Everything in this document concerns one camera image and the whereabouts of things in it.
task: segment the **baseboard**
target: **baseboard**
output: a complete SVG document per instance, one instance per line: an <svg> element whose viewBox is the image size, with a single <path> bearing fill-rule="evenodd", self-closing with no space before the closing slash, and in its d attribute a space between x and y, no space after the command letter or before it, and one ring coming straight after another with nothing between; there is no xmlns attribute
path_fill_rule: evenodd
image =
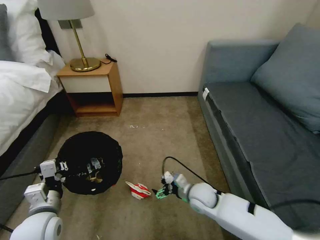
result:
<svg viewBox="0 0 320 240"><path fill-rule="evenodd" d="M172 93L124 93L124 98L133 97L183 97L197 96L198 92L172 92Z"/></svg>

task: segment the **nightstand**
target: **nightstand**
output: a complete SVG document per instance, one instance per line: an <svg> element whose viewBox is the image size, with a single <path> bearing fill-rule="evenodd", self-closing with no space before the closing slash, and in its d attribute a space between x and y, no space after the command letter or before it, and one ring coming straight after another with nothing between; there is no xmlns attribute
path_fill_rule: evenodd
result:
<svg viewBox="0 0 320 240"><path fill-rule="evenodd" d="M123 96L117 63L102 63L90 72L74 72L67 64L57 77L77 117L120 115Z"/></svg>

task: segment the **black mesh trash can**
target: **black mesh trash can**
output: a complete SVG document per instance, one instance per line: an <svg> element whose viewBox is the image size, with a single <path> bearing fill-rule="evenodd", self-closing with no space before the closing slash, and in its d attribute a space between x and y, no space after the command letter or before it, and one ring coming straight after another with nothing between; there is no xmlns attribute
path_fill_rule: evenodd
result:
<svg viewBox="0 0 320 240"><path fill-rule="evenodd" d="M95 195L116 184L122 171L119 143L102 132L82 132L65 141L57 160L66 162L63 185L73 193Z"/></svg>

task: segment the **beige carpet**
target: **beige carpet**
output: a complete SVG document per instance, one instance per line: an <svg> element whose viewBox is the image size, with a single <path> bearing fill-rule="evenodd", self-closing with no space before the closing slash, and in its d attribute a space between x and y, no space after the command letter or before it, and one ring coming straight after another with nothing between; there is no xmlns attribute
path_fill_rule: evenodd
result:
<svg viewBox="0 0 320 240"><path fill-rule="evenodd" d="M120 117L64 117L48 159L56 157L67 138L83 131L101 131L116 139L123 151L123 170L115 186L96 196L64 189L62 239L223 239L213 220L197 214L175 196L137 200L125 184L162 187L162 159L174 156L218 189L228 191L196 97L128 98ZM166 170L200 182L171 160ZM7 225L15 228L27 212L28 204L23 201ZM4 231L0 235L0 240L9 239Z"/></svg>

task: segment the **table lamp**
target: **table lamp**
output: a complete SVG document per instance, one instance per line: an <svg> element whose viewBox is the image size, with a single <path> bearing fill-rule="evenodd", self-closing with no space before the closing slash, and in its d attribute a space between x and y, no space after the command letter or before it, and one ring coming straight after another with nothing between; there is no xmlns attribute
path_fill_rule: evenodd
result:
<svg viewBox="0 0 320 240"><path fill-rule="evenodd" d="M69 21L81 53L81 59L72 59L70 61L70 68L73 71L87 72L100 67L101 62L99 59L86 58L84 56L77 31L72 22L74 19L82 19L94 15L90 0L38 0L38 6L43 19Z"/></svg>

